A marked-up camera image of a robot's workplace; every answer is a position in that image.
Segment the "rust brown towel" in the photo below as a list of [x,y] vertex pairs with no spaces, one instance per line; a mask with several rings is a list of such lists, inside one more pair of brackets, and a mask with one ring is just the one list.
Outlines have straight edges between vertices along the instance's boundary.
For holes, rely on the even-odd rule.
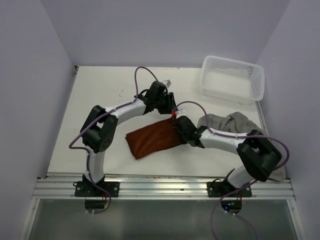
[[125,139],[131,154],[137,160],[182,144],[171,118],[129,132]]

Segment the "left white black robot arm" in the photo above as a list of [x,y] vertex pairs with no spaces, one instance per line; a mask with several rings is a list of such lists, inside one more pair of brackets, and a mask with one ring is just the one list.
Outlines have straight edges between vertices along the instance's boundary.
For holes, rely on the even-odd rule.
[[105,151],[111,146],[116,128],[134,117],[157,110],[159,114],[170,114],[176,106],[174,94],[168,92],[170,80],[154,81],[150,88],[137,94],[131,102],[103,108],[92,108],[80,132],[86,146],[87,160],[82,181],[77,183],[77,197],[103,195],[106,184],[103,170]]

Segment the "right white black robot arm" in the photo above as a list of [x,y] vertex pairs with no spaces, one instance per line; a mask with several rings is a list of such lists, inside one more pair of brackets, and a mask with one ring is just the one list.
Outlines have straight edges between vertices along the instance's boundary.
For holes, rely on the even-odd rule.
[[213,184],[212,188],[219,194],[232,197],[254,180],[267,181],[282,159],[278,149],[258,130],[237,135],[207,126],[196,127],[184,115],[177,117],[173,124],[183,144],[239,156],[242,165],[231,170],[223,181]]

